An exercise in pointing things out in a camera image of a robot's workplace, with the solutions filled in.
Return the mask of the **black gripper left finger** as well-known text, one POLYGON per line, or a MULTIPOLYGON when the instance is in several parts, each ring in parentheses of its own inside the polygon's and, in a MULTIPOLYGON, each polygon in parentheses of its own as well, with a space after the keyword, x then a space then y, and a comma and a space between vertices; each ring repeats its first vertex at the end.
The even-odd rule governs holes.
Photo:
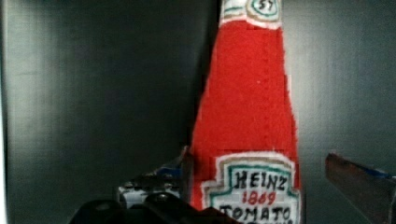
POLYGON ((114 200, 84 203, 68 224, 240 224, 213 207, 190 205, 192 168, 184 147, 172 161, 122 184, 114 200))

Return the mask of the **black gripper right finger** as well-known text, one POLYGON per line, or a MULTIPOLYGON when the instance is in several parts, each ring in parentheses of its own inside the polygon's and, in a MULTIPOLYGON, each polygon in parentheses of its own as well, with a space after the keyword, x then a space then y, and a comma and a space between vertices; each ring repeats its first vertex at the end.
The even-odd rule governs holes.
POLYGON ((326 178, 372 223, 395 224, 395 176, 330 153, 326 178))

